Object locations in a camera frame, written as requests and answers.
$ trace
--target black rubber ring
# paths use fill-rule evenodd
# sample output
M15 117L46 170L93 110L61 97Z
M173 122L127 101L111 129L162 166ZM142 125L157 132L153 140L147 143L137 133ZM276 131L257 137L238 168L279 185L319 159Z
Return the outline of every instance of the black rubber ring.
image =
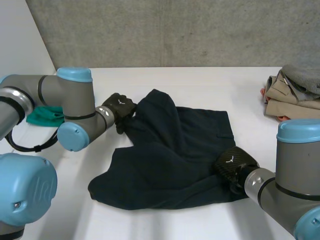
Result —
M276 188L283 192L284 194L287 194L291 197L297 198L297 199L304 199L304 200L310 200L310 201L320 201L319 195L308 195L303 193L298 193L295 191L290 191L282 186L280 186L278 183L275 183Z
M101 112L96 111L96 113L99 114L102 117L102 119L104 121L104 125L105 125L104 130L107 130L107 120L105 119L105 117L102 115Z
M92 118L96 115L96 112L93 112L93 113L90 113L88 115L84 115L84 116L66 116L64 115L64 118L65 119L68 119L68 120L81 120L81 119L89 119L89 118Z
M18 88L18 87L15 87L15 86L4 86L3 88L14 89L14 90L17 90L17 91L23 93L23 94L30 100L33 109L35 109L36 104L35 104L34 100L33 100L32 97L31 97L28 93L26 93L25 91L21 90L21 89Z
M16 231L9 234L0 235L0 240L14 240L22 237L24 235L25 229L22 229L20 231Z
M264 209L262 206L261 206L261 194L262 194L262 191L264 190L264 188L272 181L274 181L276 178L275 177L272 177L272 178L269 178L267 181L265 181L262 186L260 187L259 189L259 192L258 192L258 203L259 203L259 206L260 208Z
M26 113L25 113L24 108L17 101L13 100L10 97L0 96L0 102L4 102L4 103L10 105L11 107L13 107L16 110L16 112L19 115L19 122L17 123L17 125L22 122L22 120L26 116Z
M44 99L44 96L42 95L42 83L44 82L45 78L47 77L48 75L43 75L40 80L39 80L39 83L38 83L38 97L41 101L41 103L45 106L48 106L45 102L45 99Z

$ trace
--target khaki pants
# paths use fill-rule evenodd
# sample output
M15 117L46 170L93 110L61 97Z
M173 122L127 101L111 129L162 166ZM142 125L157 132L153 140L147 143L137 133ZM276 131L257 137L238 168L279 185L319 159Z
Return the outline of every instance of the khaki pants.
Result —
M266 84L265 96L271 98L266 114L290 119L320 119L320 99L298 101L281 74L271 76Z

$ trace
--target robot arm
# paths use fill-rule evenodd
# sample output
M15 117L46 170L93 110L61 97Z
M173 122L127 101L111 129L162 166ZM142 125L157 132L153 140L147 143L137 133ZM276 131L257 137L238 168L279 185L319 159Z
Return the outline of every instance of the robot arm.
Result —
M86 148L114 123L133 115L135 104L114 93L95 107L88 68L59 68L57 75L0 78L0 140L38 106L61 106L57 138L69 151ZM25 224L40 219L57 191L54 166L40 156L0 155L0 240L22 237Z
M57 132L61 145L80 151L130 114L134 104L113 95L95 107L93 80L88 68L59 68L55 75L9 75L0 84L0 140L37 106L61 106L64 121Z
M320 120L296 119L278 127L275 173L239 147L223 153L213 168L296 240L319 240L319 156Z

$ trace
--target gray cloth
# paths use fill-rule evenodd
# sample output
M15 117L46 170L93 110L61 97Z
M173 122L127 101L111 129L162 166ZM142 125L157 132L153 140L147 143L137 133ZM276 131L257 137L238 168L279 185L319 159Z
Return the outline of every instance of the gray cloth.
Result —
M320 69L284 65L282 72L299 101L320 97Z

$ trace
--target light blue joint cap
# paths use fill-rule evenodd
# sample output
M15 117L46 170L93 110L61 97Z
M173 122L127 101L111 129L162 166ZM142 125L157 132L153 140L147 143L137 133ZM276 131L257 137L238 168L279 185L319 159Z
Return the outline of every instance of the light blue joint cap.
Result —
M2 154L0 176L0 222L23 226L48 211L58 184L51 162L40 156Z
M6 76L3 76L3 77L0 77L0 84L2 84L2 82L7 78L9 77L10 75L6 75Z
M86 67L61 67L56 72L59 78L78 82L78 83L92 83L91 71Z
M296 240L320 239L320 207L311 209L299 219L293 236Z
M278 141L290 144L320 141L320 119L293 119L279 124Z
M57 132L57 137L60 144L71 152L78 152L86 148L90 143L87 132L73 122L61 124Z

